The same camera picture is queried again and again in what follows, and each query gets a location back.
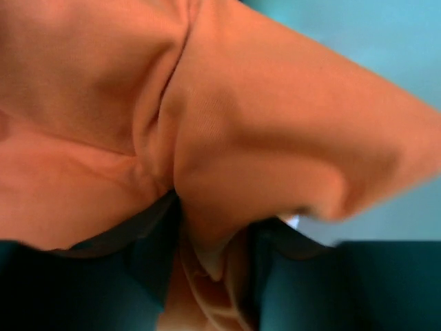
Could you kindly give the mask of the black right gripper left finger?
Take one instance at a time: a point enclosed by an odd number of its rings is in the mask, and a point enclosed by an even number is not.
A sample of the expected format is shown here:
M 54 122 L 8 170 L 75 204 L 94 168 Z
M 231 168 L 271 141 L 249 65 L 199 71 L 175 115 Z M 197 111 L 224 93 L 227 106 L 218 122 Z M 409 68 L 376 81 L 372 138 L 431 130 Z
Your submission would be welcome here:
M 167 299 L 181 209 L 170 191 L 67 250 L 1 242 L 2 330 L 154 330 Z

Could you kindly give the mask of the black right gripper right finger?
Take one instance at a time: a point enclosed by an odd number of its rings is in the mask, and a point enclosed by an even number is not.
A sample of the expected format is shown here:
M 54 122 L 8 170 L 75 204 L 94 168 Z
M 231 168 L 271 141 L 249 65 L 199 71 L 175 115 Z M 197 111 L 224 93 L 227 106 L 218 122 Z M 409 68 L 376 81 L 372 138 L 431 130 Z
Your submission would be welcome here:
M 249 228 L 259 330 L 439 330 L 440 243 L 321 245 L 279 220 Z

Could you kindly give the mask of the orange t shirt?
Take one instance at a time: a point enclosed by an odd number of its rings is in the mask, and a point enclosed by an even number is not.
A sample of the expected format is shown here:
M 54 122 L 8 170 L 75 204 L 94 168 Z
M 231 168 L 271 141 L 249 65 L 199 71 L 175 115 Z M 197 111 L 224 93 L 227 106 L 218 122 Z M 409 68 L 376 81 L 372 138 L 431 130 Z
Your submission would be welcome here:
M 1 242 L 67 250 L 170 191 L 154 330 L 259 330 L 249 228 L 440 173 L 440 115 L 239 1 L 1 2 Z

